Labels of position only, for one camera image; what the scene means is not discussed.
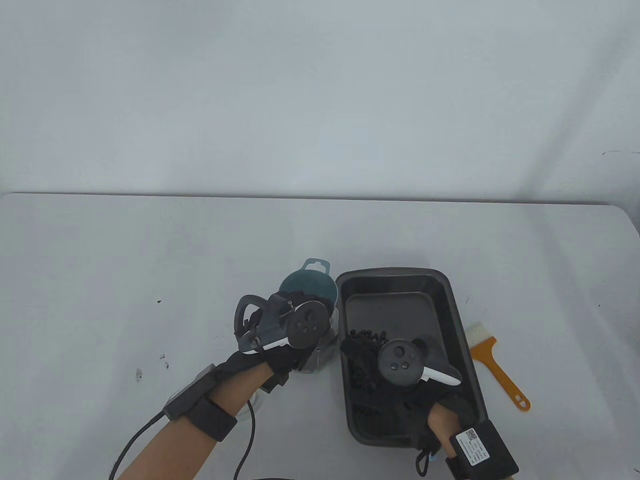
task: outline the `pastry brush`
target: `pastry brush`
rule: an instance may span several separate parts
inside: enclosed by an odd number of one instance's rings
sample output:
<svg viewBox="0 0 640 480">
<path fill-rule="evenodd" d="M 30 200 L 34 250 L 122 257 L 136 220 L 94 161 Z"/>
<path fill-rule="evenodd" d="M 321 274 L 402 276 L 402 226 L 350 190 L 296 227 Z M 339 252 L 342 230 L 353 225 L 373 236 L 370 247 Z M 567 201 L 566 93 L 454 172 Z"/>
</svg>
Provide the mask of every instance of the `pastry brush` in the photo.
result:
<svg viewBox="0 0 640 480">
<path fill-rule="evenodd" d="M 523 412 L 529 411 L 531 403 L 524 396 L 520 389 L 513 383 L 513 380 L 500 368 L 500 365 L 493 358 L 493 346 L 497 342 L 495 337 L 481 323 L 477 323 L 465 331 L 467 344 L 471 350 L 471 357 L 478 362 L 485 364 L 495 379 L 500 383 L 511 401 Z"/>
</svg>

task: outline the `white bristles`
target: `white bristles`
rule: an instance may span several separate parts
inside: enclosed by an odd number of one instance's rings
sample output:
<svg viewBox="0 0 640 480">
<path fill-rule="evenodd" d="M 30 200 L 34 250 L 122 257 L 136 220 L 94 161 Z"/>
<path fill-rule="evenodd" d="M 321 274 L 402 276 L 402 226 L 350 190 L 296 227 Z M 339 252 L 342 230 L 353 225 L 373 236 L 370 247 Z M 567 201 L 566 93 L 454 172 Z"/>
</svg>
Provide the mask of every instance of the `white bristles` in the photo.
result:
<svg viewBox="0 0 640 480">
<path fill-rule="evenodd" d="M 465 335 L 470 349 L 484 342 L 486 339 L 493 337 L 493 335 L 489 333 L 489 330 L 481 323 L 476 323 L 474 326 L 469 327 L 465 330 Z"/>
</svg>

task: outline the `black cable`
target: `black cable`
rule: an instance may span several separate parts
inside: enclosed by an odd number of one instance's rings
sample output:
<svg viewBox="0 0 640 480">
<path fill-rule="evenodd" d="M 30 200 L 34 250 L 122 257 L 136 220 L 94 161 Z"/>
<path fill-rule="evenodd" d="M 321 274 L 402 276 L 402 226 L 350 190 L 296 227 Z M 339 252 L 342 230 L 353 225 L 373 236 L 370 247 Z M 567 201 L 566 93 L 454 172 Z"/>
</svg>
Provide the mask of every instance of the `black cable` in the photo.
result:
<svg viewBox="0 0 640 480">
<path fill-rule="evenodd" d="M 149 422 L 145 426 L 143 426 L 140 430 L 138 430 L 134 436 L 131 437 L 131 440 L 129 440 L 129 443 L 125 445 L 124 449 L 122 450 L 122 453 L 120 453 L 120 456 L 116 460 L 116 463 L 113 464 L 113 468 L 111 469 L 111 473 L 109 474 L 109 480 L 113 480 L 116 477 L 116 472 L 118 471 L 118 467 L 122 463 L 124 456 L 127 454 L 129 449 L 131 448 L 131 445 L 133 445 L 133 442 L 135 442 L 140 435 L 142 435 L 151 425 L 156 423 L 162 417 L 164 417 L 164 412 L 158 413 L 155 417 L 149 420 Z"/>
<path fill-rule="evenodd" d="M 251 447 L 253 446 L 253 439 L 255 438 L 255 412 L 253 411 L 253 406 L 251 405 L 251 402 L 249 400 L 247 400 L 246 405 L 249 407 L 249 413 L 251 414 L 251 436 L 249 437 L 249 444 L 246 446 L 244 455 L 242 455 L 240 463 L 238 463 L 238 467 L 236 468 L 236 472 L 234 474 L 234 480 L 238 480 L 240 469 L 244 465 L 246 458 L 249 456 L 249 452 L 251 451 Z M 256 478 L 254 480 L 290 480 L 290 479 L 288 478 Z"/>
</svg>

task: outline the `orange brush handle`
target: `orange brush handle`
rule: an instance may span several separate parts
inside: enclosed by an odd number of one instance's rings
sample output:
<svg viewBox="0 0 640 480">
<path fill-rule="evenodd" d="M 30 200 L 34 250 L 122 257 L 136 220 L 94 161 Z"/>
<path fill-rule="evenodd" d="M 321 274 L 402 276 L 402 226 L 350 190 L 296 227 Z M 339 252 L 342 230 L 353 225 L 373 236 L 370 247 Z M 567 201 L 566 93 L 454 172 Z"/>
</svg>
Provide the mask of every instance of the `orange brush handle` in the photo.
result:
<svg viewBox="0 0 640 480">
<path fill-rule="evenodd" d="M 529 399 L 524 396 L 520 389 L 513 383 L 513 380 L 500 368 L 500 365 L 493 359 L 492 349 L 495 345 L 495 337 L 490 337 L 471 349 L 471 357 L 478 362 L 482 362 L 491 371 L 495 379 L 502 385 L 502 388 L 511 401 L 523 412 L 528 412 L 531 408 Z"/>
</svg>

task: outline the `vr controller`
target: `vr controller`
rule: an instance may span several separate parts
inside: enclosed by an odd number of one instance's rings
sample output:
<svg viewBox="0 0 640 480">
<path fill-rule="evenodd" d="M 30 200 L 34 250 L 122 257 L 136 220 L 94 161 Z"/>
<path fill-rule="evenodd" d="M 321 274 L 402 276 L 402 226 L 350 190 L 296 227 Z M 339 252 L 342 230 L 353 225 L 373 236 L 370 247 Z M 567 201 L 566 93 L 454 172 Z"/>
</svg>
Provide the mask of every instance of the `vr controller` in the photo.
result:
<svg viewBox="0 0 640 480">
<path fill-rule="evenodd" d="M 435 338 L 423 335 L 409 342 L 391 340 L 378 353 L 378 369 L 389 383 L 400 387 L 432 378 L 445 385 L 460 385 L 462 375 L 447 360 Z"/>
<path fill-rule="evenodd" d="M 257 295 L 243 296 L 234 317 L 238 350 L 252 355 L 284 345 L 297 349 L 316 345 L 330 328 L 331 312 L 322 301 L 302 300 L 295 305 L 292 299 L 286 292 L 274 293 L 268 300 Z M 244 320 L 250 305 L 262 310 L 257 320 Z"/>
</svg>

